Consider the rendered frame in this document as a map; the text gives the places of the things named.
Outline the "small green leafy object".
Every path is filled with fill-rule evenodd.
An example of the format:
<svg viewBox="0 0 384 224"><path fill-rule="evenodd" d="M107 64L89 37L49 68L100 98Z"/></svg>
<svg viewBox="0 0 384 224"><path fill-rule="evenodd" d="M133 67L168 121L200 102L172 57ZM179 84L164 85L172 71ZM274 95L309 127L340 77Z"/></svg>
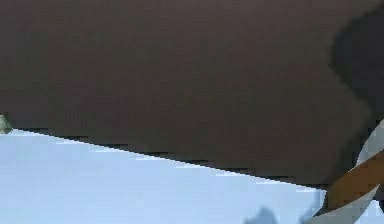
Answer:
<svg viewBox="0 0 384 224"><path fill-rule="evenodd" d="M12 130L13 128L6 117L3 114L0 114L0 134L8 134Z"/></svg>

